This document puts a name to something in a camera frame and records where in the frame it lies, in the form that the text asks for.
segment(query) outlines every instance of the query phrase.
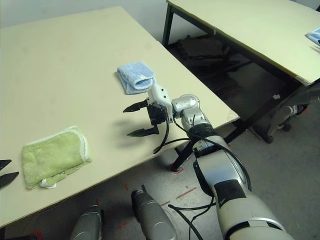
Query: green cloth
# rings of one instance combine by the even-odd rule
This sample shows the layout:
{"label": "green cloth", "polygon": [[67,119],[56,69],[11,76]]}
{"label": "green cloth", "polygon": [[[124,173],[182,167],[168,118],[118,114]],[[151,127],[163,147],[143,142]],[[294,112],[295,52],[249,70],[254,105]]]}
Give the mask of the green cloth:
{"label": "green cloth", "polygon": [[76,126],[27,143],[22,148],[26,188],[54,188],[56,182],[91,161],[87,139]]}

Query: wire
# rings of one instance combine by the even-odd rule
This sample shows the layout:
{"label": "wire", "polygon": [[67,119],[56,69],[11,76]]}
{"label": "wire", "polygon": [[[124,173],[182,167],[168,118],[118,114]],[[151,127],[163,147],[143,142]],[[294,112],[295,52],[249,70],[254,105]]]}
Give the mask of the wire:
{"label": "wire", "polygon": [[204,206],[197,206],[197,207],[178,207],[178,206],[176,206],[175,208],[179,209],[181,211],[194,211],[194,210],[206,209],[206,208],[209,208],[209,207],[212,207],[215,205],[216,205],[216,203],[213,202],[213,203],[210,203],[210,204],[204,205]]}
{"label": "wire", "polygon": [[163,146],[168,145],[168,144],[172,144],[172,143],[178,142],[178,141],[189,141],[189,140],[190,140],[189,138],[177,138],[175,140],[166,142]]}
{"label": "wire", "polygon": [[196,138],[198,138],[198,139],[204,140],[204,141],[209,142],[209,143],[211,143],[211,144],[213,144],[213,145],[215,145],[215,146],[218,146],[220,149],[223,149],[223,150],[225,150],[228,154],[230,154],[230,155],[234,158],[234,160],[240,165],[240,167],[241,167],[241,169],[242,169],[242,171],[243,171],[243,173],[244,173],[244,175],[245,175],[246,182],[247,182],[247,187],[248,187],[249,191],[252,190],[251,180],[250,180],[250,176],[249,176],[249,173],[248,173],[247,169],[245,168],[245,166],[243,165],[243,163],[240,161],[240,159],[239,159],[231,150],[229,150],[228,148],[226,148],[225,146],[222,146],[221,144],[219,144],[219,143],[217,143],[217,142],[211,141],[211,140],[209,140],[209,139],[207,139],[207,138],[205,138],[205,137],[202,137],[202,136],[193,134],[193,133],[185,130],[183,127],[181,127],[181,126],[176,122],[175,118],[173,118],[173,121],[174,121],[175,125],[176,125],[178,128],[180,128],[182,131],[184,131],[184,132],[187,133],[188,135],[194,136],[194,137],[196,137]]}
{"label": "wire", "polygon": [[192,224],[192,222],[190,222],[189,219],[179,209],[177,209],[175,206],[171,204],[169,204],[168,207],[175,210],[183,218],[183,220],[189,225],[189,227],[193,230],[194,234],[197,236],[199,240],[204,240],[198,232],[198,230],[196,229],[196,227]]}
{"label": "wire", "polygon": [[159,152],[162,147],[166,144],[166,141],[167,141],[167,138],[168,138],[168,135],[169,135],[169,118],[168,118],[168,115],[165,114],[165,122],[166,122],[166,130],[165,130],[165,135],[164,135],[164,138],[160,144],[160,146],[156,147],[154,150],[153,150],[153,154],[156,154],[157,152]]}
{"label": "wire", "polygon": [[[207,209],[204,210],[204,211],[202,211],[202,212],[200,212],[199,214],[195,215],[195,216],[192,218],[191,223],[192,223],[194,220],[196,220],[197,217],[199,217],[199,216],[205,214],[206,212],[208,212],[208,211],[210,210],[210,208],[211,208],[212,206],[214,206],[213,204],[216,205],[216,203],[214,202],[214,197],[211,199],[211,202],[210,202],[210,204],[208,205]],[[191,228],[190,228],[190,225],[189,225],[189,240],[190,240],[190,237],[191,237]]]}
{"label": "wire", "polygon": [[[197,206],[197,207],[177,207],[177,206],[173,206],[171,204],[168,205],[169,208],[175,210],[182,218],[183,220],[189,225],[189,240],[190,240],[190,234],[191,234],[191,229],[193,230],[193,232],[195,233],[195,235],[197,236],[197,238],[199,240],[203,240],[202,236],[200,235],[200,233],[198,232],[198,230],[196,229],[196,227],[193,225],[193,221],[205,214],[206,212],[208,212],[210,210],[210,208],[212,206],[215,206],[216,203],[214,202],[214,198],[211,199],[210,204],[208,205],[204,205],[204,206]],[[204,211],[202,211],[201,213],[195,215],[191,221],[189,221],[189,219],[181,212],[181,211],[193,211],[193,210],[200,210],[200,209],[206,209]]]}
{"label": "wire", "polygon": [[25,229],[24,229],[24,231],[23,231],[23,235],[26,234],[28,228],[30,227],[30,225],[32,224],[32,222],[33,222],[34,220],[36,220],[36,219],[37,219],[39,216],[41,216],[42,214],[45,214],[45,213],[47,213],[47,212],[49,212],[49,211],[51,211],[51,210],[54,210],[54,209],[60,207],[65,201],[66,201],[66,200],[60,202],[57,206],[54,206],[54,207],[52,207],[52,208],[50,208],[50,209],[48,209],[48,210],[45,210],[45,211],[39,213],[39,214],[36,215],[34,218],[32,218],[32,220],[29,222],[29,224],[25,227]]}

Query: table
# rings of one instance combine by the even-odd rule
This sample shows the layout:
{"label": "table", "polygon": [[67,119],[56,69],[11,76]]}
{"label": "table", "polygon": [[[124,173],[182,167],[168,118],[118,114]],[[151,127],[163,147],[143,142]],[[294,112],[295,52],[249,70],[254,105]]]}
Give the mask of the table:
{"label": "table", "polygon": [[305,34],[320,27],[320,12],[289,0],[167,0],[167,3],[162,39],[165,47],[173,15],[177,14],[285,82],[285,87],[225,138],[227,143],[298,88],[319,82],[320,47]]}
{"label": "table", "polygon": [[[195,94],[215,128],[238,118],[121,7],[3,28],[0,42],[0,159],[12,159],[0,175],[20,172],[0,190],[0,227],[155,156],[152,151],[163,139],[165,124],[159,126],[159,135],[126,136],[151,124],[146,109],[122,113],[147,93],[125,95],[116,75],[119,65],[144,61],[172,99]],[[87,136],[93,162],[55,189],[27,190],[22,146],[73,125]],[[185,137],[171,124],[168,141]]]}

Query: table leg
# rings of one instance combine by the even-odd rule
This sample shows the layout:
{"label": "table leg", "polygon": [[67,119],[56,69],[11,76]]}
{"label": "table leg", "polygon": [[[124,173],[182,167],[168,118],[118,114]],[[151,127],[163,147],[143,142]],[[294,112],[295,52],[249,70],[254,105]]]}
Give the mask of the table leg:
{"label": "table leg", "polygon": [[181,164],[183,164],[183,162],[187,160],[187,158],[192,154],[193,152],[192,147],[193,147],[193,143],[189,141],[188,144],[185,146],[185,148],[182,150],[182,152],[180,152],[177,159],[172,164],[172,167],[171,167],[172,171],[174,172],[178,171],[178,168],[181,166]]}
{"label": "table leg", "polygon": [[262,117],[267,115],[271,110],[280,105],[285,99],[287,99],[294,91],[300,87],[297,82],[292,82],[291,85],[283,87],[278,94],[275,94],[270,98],[262,107],[260,107],[254,114],[246,119],[240,126],[238,126],[233,132],[231,132],[224,141],[228,144],[235,138],[244,133],[254,123],[259,121]]}
{"label": "table leg", "polygon": [[173,17],[174,17],[174,12],[172,11],[172,6],[168,4],[168,7],[166,9],[165,24],[164,24],[163,37],[162,37],[162,45],[165,48],[168,46]]}

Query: blue cloth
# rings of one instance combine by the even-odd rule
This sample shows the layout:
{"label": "blue cloth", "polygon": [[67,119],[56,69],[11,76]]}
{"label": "blue cloth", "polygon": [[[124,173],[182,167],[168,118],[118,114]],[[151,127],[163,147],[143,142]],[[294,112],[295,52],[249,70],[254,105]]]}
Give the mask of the blue cloth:
{"label": "blue cloth", "polygon": [[154,71],[142,61],[121,65],[116,72],[126,94],[147,92],[156,82]]}
{"label": "blue cloth", "polygon": [[320,28],[314,30],[313,32],[309,32],[305,35],[308,39],[310,39],[315,44],[320,45]]}

